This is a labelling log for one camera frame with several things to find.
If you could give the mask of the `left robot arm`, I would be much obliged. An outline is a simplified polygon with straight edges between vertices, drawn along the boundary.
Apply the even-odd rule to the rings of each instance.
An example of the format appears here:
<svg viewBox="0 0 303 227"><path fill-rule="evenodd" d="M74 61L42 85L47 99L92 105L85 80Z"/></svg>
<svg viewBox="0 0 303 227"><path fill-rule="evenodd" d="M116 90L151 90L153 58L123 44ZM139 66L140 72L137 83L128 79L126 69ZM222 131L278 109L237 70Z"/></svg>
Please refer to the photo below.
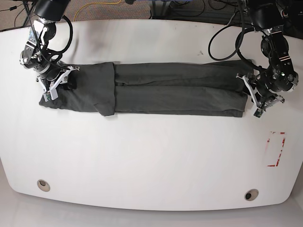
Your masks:
<svg viewBox="0 0 303 227"><path fill-rule="evenodd" d="M273 0L246 0L245 10L251 19L251 28L245 33L260 31L262 36L261 51L268 58L269 66L264 69L245 59L240 51L238 56L251 68L259 71L258 75L248 73L238 74L244 81L253 106L253 114L260 117L269 107L285 100L280 92L291 92L298 84L298 74L295 72L289 45L283 36L283 20Z"/></svg>

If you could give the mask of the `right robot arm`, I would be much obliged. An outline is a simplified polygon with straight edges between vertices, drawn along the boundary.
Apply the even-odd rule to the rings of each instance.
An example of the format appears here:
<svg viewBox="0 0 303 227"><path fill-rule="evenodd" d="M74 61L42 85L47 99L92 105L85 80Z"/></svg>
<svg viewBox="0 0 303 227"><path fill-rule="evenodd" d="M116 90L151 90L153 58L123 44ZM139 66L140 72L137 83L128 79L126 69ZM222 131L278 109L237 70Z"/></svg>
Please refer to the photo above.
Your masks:
<svg viewBox="0 0 303 227"><path fill-rule="evenodd" d="M71 21L64 14L69 1L33 0L32 8L28 7L28 2L27 0L22 1L30 32L26 46L20 55L20 63L24 68L38 73L36 81L46 92L55 84L64 90L75 89L76 82L69 76L74 67L61 61L73 38ZM62 19L68 24L69 39L62 50L55 51L48 48L48 45L56 34L56 23Z"/></svg>

